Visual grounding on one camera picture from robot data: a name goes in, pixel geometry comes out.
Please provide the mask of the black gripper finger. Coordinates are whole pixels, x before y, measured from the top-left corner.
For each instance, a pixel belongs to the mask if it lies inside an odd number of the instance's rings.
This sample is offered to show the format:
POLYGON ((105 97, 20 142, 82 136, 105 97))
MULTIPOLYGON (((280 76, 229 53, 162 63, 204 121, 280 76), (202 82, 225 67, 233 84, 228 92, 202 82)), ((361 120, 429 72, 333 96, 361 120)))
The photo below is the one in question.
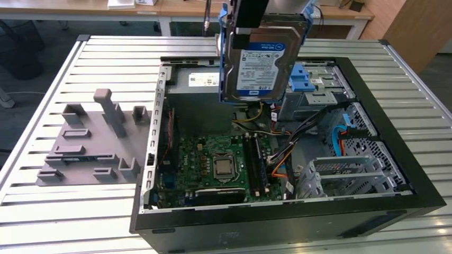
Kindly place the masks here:
POLYGON ((232 1, 232 49, 248 47, 252 29, 260 26, 266 5, 266 0, 232 1))

